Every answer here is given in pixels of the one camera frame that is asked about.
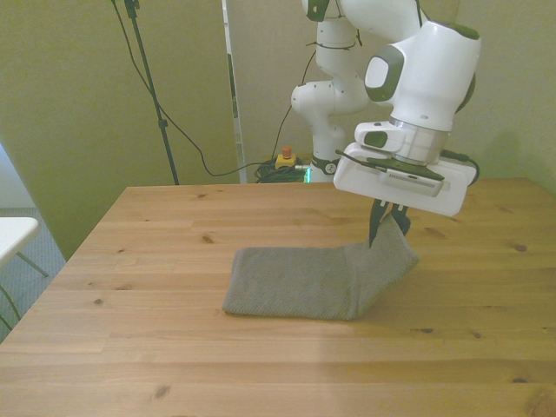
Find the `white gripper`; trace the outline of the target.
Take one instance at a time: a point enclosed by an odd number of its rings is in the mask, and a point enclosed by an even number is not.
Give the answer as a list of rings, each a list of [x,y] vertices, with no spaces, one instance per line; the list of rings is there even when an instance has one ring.
[[[467,188],[474,180],[474,166],[441,157],[426,166],[400,166],[400,162],[384,154],[352,143],[341,152],[334,174],[334,186],[374,200],[369,217],[368,246],[377,236],[387,202],[393,203],[389,215],[401,233],[411,228],[407,216],[409,208],[425,210],[439,215],[453,216],[460,212]]]

